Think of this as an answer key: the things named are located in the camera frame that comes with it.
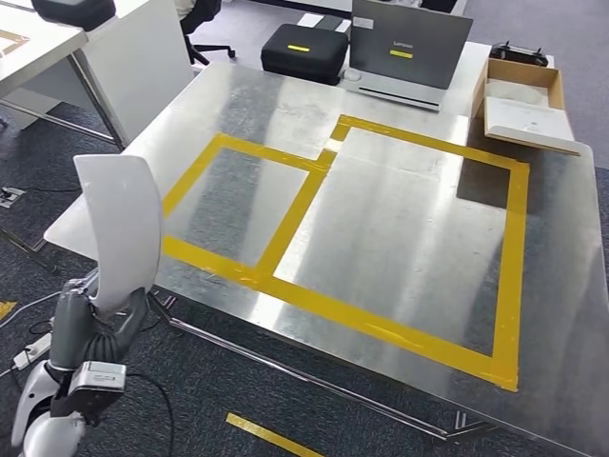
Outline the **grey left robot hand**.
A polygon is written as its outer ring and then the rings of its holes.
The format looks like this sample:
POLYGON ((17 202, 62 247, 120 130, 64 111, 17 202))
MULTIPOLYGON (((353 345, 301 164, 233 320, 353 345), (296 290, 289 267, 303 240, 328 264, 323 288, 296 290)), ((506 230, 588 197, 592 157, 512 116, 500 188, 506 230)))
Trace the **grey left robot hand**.
POLYGON ((146 291, 134 290, 119 307, 127 311, 122 325, 109 330, 97 320, 101 313, 94 310, 85 284, 84 278, 69 280, 59 296, 52 324, 50 359, 46 363, 46 369, 55 379, 87 361, 122 361, 149 310, 146 291))

